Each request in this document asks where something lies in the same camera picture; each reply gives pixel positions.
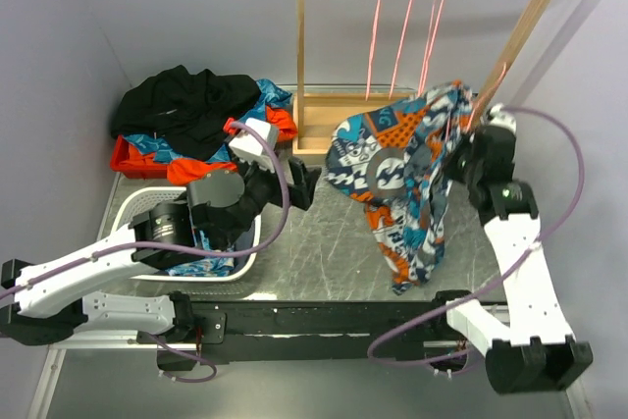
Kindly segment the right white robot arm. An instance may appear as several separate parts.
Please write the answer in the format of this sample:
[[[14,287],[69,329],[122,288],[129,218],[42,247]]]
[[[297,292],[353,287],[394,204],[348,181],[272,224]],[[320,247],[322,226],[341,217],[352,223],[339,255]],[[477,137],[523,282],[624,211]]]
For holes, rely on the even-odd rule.
[[[593,363],[559,305],[539,239],[541,219],[532,188],[513,177],[516,132],[481,125],[447,159],[445,174],[463,183],[491,243],[506,296],[507,322],[468,294],[434,310],[432,332],[458,332],[483,355],[498,394],[567,390]]]

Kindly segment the blue orange patterned shorts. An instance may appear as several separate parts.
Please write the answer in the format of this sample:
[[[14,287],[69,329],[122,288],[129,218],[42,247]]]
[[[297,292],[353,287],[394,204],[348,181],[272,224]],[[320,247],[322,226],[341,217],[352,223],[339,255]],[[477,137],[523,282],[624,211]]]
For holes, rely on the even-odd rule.
[[[397,295],[429,282],[445,257],[451,181],[443,165],[465,135],[473,99],[467,84],[447,82],[350,116],[332,134],[325,179],[363,204]]]

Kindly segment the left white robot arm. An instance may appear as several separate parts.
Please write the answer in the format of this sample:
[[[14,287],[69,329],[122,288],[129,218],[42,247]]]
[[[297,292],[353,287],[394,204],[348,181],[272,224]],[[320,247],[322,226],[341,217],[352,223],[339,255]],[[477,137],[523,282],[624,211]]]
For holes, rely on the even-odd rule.
[[[321,169],[307,168],[297,158],[288,165],[290,183],[282,169],[258,164],[213,171],[73,254],[38,265],[5,262],[2,293],[12,300],[1,309],[2,336],[28,346],[85,331],[132,330],[168,341],[189,339],[198,321],[187,295],[112,295],[103,287],[205,259],[209,249],[218,257],[248,256],[249,250],[236,250],[236,241],[266,205],[307,210],[313,203]]]

